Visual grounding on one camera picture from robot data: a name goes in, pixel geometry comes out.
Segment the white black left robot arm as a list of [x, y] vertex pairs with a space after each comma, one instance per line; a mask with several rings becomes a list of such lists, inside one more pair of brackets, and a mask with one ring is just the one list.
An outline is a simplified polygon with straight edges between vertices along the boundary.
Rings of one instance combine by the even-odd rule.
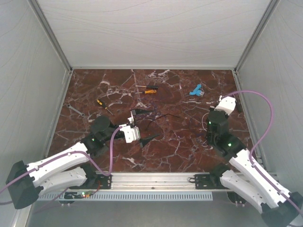
[[14, 208], [20, 210], [32, 205], [39, 196], [51, 191], [70, 187], [92, 188], [97, 184], [98, 173], [111, 175], [112, 164], [105, 173], [93, 159], [106, 151], [113, 158], [114, 140], [125, 139], [126, 143], [140, 140], [134, 118], [148, 113], [148, 110], [133, 109], [127, 123], [121, 125], [114, 125], [107, 116], [101, 115], [94, 120], [89, 135], [70, 148], [33, 163], [16, 162], [5, 186]]

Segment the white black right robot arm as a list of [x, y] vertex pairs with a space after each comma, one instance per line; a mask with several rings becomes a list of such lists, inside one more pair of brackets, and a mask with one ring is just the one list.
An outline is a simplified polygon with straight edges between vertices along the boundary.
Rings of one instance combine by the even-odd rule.
[[219, 164], [209, 174], [196, 174], [189, 179], [196, 189], [211, 187], [229, 189], [252, 205], [269, 227], [294, 227], [301, 215], [303, 197], [290, 192], [255, 161], [246, 146], [229, 132], [228, 114], [211, 110], [207, 116], [206, 139], [245, 178], [240, 178], [225, 164]]

